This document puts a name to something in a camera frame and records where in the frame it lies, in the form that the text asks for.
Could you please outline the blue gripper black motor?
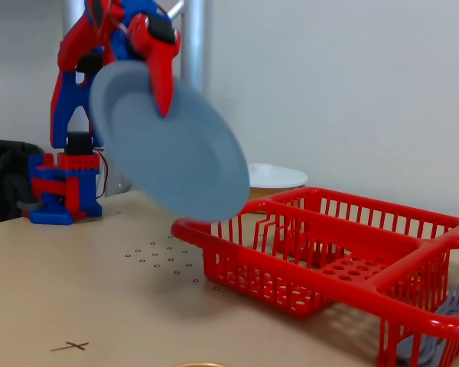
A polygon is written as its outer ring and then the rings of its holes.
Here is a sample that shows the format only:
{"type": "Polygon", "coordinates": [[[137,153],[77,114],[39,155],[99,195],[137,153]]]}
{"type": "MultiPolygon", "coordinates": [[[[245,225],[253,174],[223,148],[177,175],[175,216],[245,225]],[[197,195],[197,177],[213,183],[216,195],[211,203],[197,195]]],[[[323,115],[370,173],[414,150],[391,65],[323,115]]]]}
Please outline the blue gripper black motor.
{"type": "Polygon", "coordinates": [[[165,117],[174,95],[172,63],[181,49],[180,32],[160,15],[138,13],[128,25],[115,17],[107,20],[113,26],[110,40],[115,58],[146,62],[156,106],[165,117]]]}

